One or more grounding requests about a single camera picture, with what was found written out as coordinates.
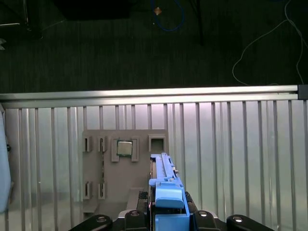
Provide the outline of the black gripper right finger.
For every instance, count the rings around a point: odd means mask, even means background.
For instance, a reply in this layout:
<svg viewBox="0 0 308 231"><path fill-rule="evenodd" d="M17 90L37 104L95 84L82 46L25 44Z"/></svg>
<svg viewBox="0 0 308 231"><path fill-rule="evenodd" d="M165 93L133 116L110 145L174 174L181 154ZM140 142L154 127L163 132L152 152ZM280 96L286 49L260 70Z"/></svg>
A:
<svg viewBox="0 0 308 231"><path fill-rule="evenodd" d="M272 231L244 215L231 215L222 221L209 211L198 210L188 192L185 192L185 196L190 212L190 231Z"/></svg>

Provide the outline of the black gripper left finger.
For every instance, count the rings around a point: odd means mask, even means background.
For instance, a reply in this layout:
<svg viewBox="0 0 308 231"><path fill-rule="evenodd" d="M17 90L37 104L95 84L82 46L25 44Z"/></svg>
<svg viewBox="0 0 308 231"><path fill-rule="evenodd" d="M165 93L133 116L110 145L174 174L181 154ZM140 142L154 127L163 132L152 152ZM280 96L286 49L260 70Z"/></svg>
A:
<svg viewBox="0 0 308 231"><path fill-rule="evenodd" d="M132 209L121 211L117 219L107 215L94 215L73 227L72 231L147 231L148 193L132 190L128 203Z"/></svg>

